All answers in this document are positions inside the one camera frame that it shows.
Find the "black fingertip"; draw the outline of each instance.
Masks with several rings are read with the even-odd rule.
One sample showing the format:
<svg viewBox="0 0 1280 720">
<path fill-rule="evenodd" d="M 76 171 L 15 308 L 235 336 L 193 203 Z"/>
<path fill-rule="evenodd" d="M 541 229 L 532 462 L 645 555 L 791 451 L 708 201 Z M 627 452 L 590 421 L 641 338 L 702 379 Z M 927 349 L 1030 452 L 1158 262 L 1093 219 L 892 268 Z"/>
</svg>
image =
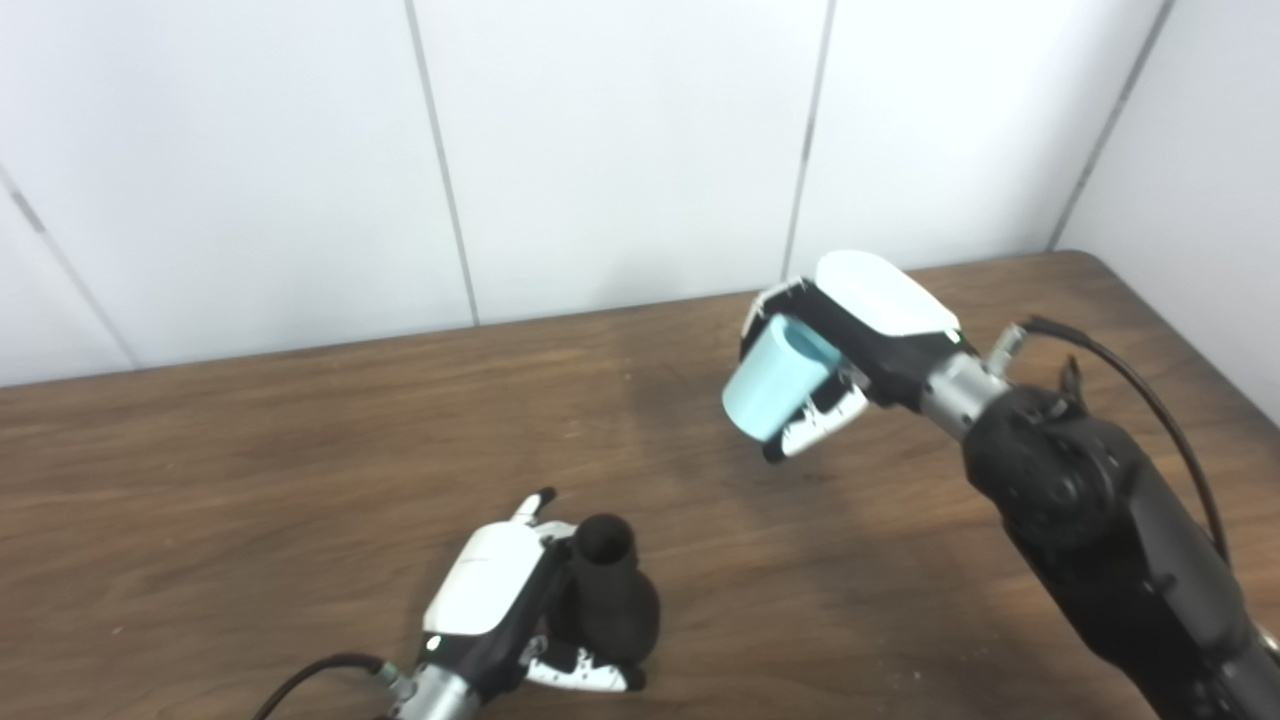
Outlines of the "black fingertip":
<svg viewBox="0 0 1280 720">
<path fill-rule="evenodd" d="M 782 452 L 782 437 L 781 436 L 778 436 L 777 438 L 771 439 L 769 442 L 764 443 L 764 460 L 769 465 L 777 465 L 778 462 L 782 462 L 786 459 L 787 459 L 787 456 Z"/>
<path fill-rule="evenodd" d="M 620 665 L 618 673 L 621 673 L 622 679 L 626 680 L 628 693 L 643 691 L 645 685 L 649 684 L 649 678 L 646 678 L 644 670 L 639 667 Z"/>
</svg>

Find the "black vase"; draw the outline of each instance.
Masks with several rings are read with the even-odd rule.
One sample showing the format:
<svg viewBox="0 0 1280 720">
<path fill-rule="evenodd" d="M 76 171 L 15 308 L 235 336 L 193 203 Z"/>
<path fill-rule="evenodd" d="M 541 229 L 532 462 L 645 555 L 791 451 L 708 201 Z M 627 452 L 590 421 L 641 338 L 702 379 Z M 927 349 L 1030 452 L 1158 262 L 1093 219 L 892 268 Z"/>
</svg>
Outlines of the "black vase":
<svg viewBox="0 0 1280 720">
<path fill-rule="evenodd" d="M 573 533 L 572 579 L 547 618 L 553 638 L 600 664 L 636 665 L 658 643 L 658 591 L 639 569 L 631 525 L 593 515 Z"/>
</svg>

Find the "cable connector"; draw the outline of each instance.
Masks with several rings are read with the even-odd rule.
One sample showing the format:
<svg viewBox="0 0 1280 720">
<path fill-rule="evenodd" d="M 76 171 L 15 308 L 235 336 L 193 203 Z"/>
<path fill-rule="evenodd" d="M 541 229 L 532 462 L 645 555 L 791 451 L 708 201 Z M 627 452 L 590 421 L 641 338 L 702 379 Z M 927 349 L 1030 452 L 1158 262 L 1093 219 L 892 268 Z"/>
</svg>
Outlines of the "cable connector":
<svg viewBox="0 0 1280 720">
<path fill-rule="evenodd" d="M 1014 357 L 1018 356 L 1018 351 L 1023 348 L 1024 342 L 1027 342 L 1025 328 L 1016 323 L 1005 328 L 1005 332 L 1000 333 L 1000 338 L 996 340 L 996 345 L 991 348 L 987 361 L 983 363 L 987 368 L 987 374 L 1004 378 L 1005 372 L 1014 363 Z"/>
</svg>

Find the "white wall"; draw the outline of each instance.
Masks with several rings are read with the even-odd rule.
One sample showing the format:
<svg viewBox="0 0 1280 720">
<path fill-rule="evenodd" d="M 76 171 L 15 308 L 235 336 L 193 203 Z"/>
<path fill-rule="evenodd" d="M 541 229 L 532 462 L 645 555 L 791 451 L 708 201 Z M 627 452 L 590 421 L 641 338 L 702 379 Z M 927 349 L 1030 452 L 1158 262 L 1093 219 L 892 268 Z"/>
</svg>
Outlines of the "white wall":
<svg viewBox="0 0 1280 720">
<path fill-rule="evenodd" d="M 1280 5 L 1179 3 L 1061 242 L 1280 423 Z"/>
<path fill-rule="evenodd" d="M 1160 0 L 864 0 L 836 10 L 792 270 L 1044 249 Z"/>
<path fill-rule="evenodd" d="M 1156 5 L 3 0 L 0 383 L 1030 252 Z"/>
</svg>

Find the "light blue cup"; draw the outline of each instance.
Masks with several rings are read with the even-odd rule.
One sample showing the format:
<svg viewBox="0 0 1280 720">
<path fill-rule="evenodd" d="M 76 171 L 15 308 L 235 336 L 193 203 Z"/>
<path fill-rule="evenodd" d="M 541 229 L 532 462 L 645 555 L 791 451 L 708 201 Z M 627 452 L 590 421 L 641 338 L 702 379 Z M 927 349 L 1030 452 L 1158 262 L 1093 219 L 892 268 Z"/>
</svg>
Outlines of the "light blue cup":
<svg viewBox="0 0 1280 720">
<path fill-rule="evenodd" d="M 721 402 L 740 430 L 764 442 L 782 429 L 838 363 L 840 351 L 809 325 L 774 315 L 728 379 Z"/>
</svg>

